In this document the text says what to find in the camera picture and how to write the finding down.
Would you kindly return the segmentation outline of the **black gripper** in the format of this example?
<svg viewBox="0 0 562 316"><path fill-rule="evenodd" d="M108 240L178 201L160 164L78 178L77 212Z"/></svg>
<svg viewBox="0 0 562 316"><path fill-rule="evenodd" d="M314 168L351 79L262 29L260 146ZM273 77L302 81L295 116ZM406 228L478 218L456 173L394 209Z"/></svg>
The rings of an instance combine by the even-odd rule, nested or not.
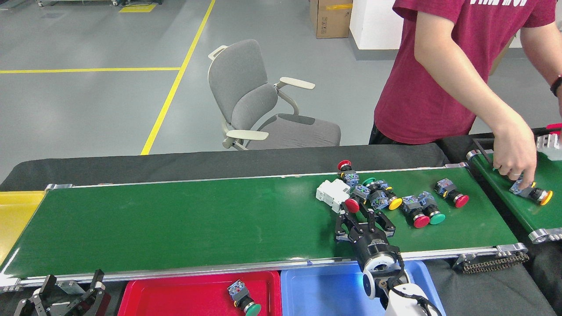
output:
<svg viewBox="0 0 562 316"><path fill-rule="evenodd" d="M400 269L399 248L388 243L396 226L382 211L364 211L368 228L372 232L363 235L363 228L355 214L341 211L335 221L335 241L351 243L361 272L385 272ZM384 231L385 236L375 233Z"/></svg>

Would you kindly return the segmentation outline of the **person's right hand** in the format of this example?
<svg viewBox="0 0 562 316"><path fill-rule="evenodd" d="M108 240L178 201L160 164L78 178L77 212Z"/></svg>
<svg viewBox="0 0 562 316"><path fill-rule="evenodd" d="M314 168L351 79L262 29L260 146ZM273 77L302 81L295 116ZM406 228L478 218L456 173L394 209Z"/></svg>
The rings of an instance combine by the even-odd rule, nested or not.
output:
<svg viewBox="0 0 562 316"><path fill-rule="evenodd" d="M534 182L537 167L537 152L534 134L526 122L516 119L501 122L492 128L494 134L493 166L502 176L516 181L519 188L526 189Z"/></svg>

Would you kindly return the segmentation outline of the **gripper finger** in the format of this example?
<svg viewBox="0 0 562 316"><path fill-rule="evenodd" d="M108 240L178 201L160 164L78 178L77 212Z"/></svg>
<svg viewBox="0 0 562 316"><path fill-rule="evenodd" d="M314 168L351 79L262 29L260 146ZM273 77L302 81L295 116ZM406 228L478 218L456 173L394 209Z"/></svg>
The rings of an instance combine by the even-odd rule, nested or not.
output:
<svg viewBox="0 0 562 316"><path fill-rule="evenodd" d="M86 291L76 280L66 282L66 293L78 295L66 306L67 316L104 316L107 311L107 291L102 280L104 272L97 269Z"/></svg>
<svg viewBox="0 0 562 316"><path fill-rule="evenodd" d="M16 316L32 316L34 312L38 316L50 316L47 301L52 294L57 278L54 275L46 276L40 289L28 299L21 300L15 310Z"/></svg>

